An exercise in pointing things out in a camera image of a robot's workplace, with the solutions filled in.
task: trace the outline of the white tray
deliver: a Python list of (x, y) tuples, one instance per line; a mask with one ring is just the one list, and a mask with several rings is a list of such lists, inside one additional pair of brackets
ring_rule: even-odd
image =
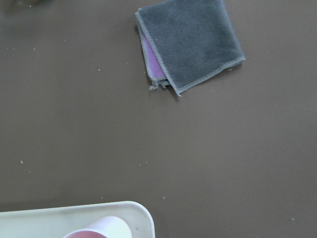
[(104, 216), (123, 219), (132, 238), (155, 238), (150, 213), (131, 201), (1, 212), (0, 238), (62, 238)]

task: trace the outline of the gray cloth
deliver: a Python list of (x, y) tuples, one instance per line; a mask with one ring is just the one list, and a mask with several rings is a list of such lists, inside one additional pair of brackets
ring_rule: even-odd
[(167, 0), (135, 14), (179, 96), (245, 60), (222, 0)]

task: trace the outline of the dark tabletop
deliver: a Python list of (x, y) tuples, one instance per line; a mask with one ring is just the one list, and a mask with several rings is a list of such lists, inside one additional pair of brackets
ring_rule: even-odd
[(181, 98), (149, 91), (155, 2), (3, 2), (0, 211), (133, 200), (157, 238), (315, 238), (317, 1), (226, 0), (247, 60)]

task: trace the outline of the folded cloth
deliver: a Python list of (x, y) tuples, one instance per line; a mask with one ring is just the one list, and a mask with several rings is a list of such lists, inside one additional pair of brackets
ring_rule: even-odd
[(147, 73), (176, 94), (245, 60), (222, 0), (167, 0), (135, 13)]

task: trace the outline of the cloth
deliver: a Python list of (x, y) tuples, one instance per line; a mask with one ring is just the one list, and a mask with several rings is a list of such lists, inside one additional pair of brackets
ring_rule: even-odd
[(167, 0), (135, 13), (147, 73), (176, 94), (245, 60), (222, 0)]

